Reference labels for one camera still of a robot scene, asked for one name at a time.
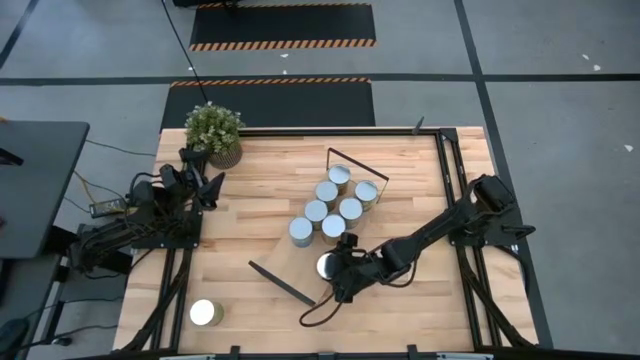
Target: black desk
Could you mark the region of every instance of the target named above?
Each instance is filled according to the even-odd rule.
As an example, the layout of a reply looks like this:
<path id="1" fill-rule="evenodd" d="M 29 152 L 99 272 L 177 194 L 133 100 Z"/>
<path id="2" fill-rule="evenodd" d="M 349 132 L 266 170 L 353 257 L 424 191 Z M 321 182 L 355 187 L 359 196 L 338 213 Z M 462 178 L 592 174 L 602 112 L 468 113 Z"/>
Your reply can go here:
<path id="1" fill-rule="evenodd" d="M 0 123 L 0 148 L 24 160 L 22 166 L 0 165 L 0 217 L 6 221 L 0 258 L 14 259 L 0 299 L 0 325 L 46 304 L 62 254 L 43 249 L 64 232 L 51 229 L 88 131 L 89 125 L 80 122 Z M 33 341 L 41 316 L 29 318 L 23 344 Z"/>

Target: floor tape line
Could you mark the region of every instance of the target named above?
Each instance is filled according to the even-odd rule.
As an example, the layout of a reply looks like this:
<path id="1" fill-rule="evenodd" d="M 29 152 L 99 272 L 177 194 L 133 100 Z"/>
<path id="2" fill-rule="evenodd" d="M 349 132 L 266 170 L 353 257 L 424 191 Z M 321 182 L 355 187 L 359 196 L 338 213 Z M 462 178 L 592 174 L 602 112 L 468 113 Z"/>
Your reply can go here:
<path id="1" fill-rule="evenodd" d="M 310 83 L 371 83 L 367 77 L 326 77 L 326 78 L 273 78 L 273 79 L 236 79 L 209 81 L 174 81 L 175 86 L 222 86 L 222 85 L 267 85 L 267 84 L 310 84 Z"/>
<path id="2" fill-rule="evenodd" d="M 275 49 L 318 49 L 374 47 L 375 39 L 338 40 L 273 40 L 225 43 L 198 43 L 189 46 L 191 51 L 231 51 L 231 50 L 275 50 Z"/>
<path id="3" fill-rule="evenodd" d="M 367 3 L 313 3 L 313 4 L 256 4 L 256 5 L 238 5 L 238 8 L 270 8 L 270 7 L 303 7 L 303 6 L 371 6 Z M 222 3 L 202 4 L 198 9 L 221 8 Z"/>

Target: concrete floor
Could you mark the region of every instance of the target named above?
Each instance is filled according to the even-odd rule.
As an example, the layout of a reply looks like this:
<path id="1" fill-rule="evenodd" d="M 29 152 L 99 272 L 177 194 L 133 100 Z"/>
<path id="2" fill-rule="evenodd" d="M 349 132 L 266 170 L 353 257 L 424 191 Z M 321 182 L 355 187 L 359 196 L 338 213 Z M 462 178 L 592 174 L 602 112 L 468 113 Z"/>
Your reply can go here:
<path id="1" fill-rule="evenodd" d="M 19 84 L 26 78 L 71 84 L 69 78 L 189 75 L 159 1 L 39 0 L 0 68 L 0 84 L 18 83 L 0 86 L 0 115 L 86 121 L 90 139 L 154 152 L 168 85 Z M 201 75 L 471 74 L 453 0 L 369 2 L 379 42 L 374 49 L 194 53 L 192 59 Z M 0 49 L 27 5 L 0 2 Z M 464 6 L 485 74 L 640 72 L 637 1 L 464 0 Z M 188 41 L 195 11 L 169 8 Z M 538 228 L 529 244 L 555 347 L 640 354 L 640 222 L 634 216 L 640 205 L 640 83 L 487 87 L 524 220 Z M 375 81 L 372 92 L 379 126 L 414 125 L 420 116 L 425 125 L 486 125 L 473 82 Z M 490 140 L 495 143 L 495 136 Z M 131 176 L 150 170 L 152 161 L 86 144 L 77 170 L 125 193 Z M 75 180 L 67 197 L 88 206 Z M 56 223 L 73 229 L 81 222 L 91 221 L 65 202 Z M 67 297 L 115 297 L 123 289 L 124 279 L 74 280 Z M 119 307 L 75 304 L 65 311 L 60 331 L 116 324 Z M 36 348 L 30 358 L 104 354 L 113 336 L 86 332 L 69 348 Z"/>

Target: wooden table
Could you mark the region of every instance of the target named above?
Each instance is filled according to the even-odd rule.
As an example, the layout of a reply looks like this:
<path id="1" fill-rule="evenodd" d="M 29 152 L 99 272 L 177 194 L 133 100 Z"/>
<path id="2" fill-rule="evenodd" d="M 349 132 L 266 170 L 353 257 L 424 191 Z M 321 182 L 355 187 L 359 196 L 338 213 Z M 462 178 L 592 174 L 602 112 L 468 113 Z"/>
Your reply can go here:
<path id="1" fill-rule="evenodd" d="M 467 178 L 493 174 L 483 129 L 457 130 Z M 178 150 L 184 145 L 184 130 L 164 130 L 156 171 L 165 163 L 180 166 Z M 416 344 L 419 351 L 472 350 L 455 249 L 445 239 L 423 252 L 411 286 L 374 285 L 353 304 L 343 306 L 327 324 L 311 329 L 298 324 L 308 305 L 248 265 L 249 261 L 268 258 L 281 240 L 286 240 L 289 222 L 302 215 L 314 186 L 326 176 L 328 147 L 390 177 L 380 203 L 357 228 L 360 247 L 371 248 L 409 234 L 441 213 L 447 204 L 433 137 L 250 137 L 243 138 L 242 145 L 244 157 L 227 171 L 218 209 L 205 213 L 203 219 L 202 239 L 189 277 L 180 353 L 228 353 L 232 345 L 241 346 L 243 353 L 406 352 L 408 344 Z M 446 150 L 455 174 L 451 148 Z M 206 172 L 211 178 L 218 171 L 208 166 Z M 365 174 L 356 171 L 354 175 Z M 452 180 L 459 196 L 458 184 Z M 324 245 L 316 239 L 314 246 Z M 304 259 L 308 249 L 299 250 L 300 255 L 292 256 Z M 521 334 L 535 342 L 518 263 L 493 248 L 484 249 L 484 257 L 495 302 Z M 129 276 L 114 348 L 129 342 L 155 307 L 164 259 L 164 251 L 156 250 Z M 311 276 L 309 268 L 315 270 L 315 262 L 306 261 L 285 270 L 293 278 Z M 324 284 L 317 278 L 308 279 L 316 284 L 314 289 L 318 283 Z M 326 290 L 325 286 L 324 295 L 328 295 Z M 188 308 L 202 298 L 225 307 L 225 318 L 219 325 L 197 327 L 188 320 Z M 476 303 L 488 344 L 484 311 L 480 302 Z M 330 301 L 307 321 L 322 318 L 334 306 Z M 165 346 L 173 310 L 167 314 Z"/>

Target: black mat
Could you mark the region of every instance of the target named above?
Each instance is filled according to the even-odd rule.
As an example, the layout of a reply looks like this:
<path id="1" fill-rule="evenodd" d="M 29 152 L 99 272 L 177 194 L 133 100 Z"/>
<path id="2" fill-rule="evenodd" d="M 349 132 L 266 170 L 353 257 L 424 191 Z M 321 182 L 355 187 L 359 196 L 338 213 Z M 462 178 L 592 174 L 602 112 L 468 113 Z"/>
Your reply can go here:
<path id="1" fill-rule="evenodd" d="M 248 127 L 375 126 L 371 84 L 366 78 L 216 80 L 203 84 L 210 101 L 242 113 Z M 174 83 L 162 128 L 184 128 L 187 112 L 203 103 L 197 82 Z"/>
<path id="2" fill-rule="evenodd" d="M 235 16 L 209 4 L 196 12 L 190 49 L 368 47 L 375 39 L 369 4 L 247 5 Z"/>

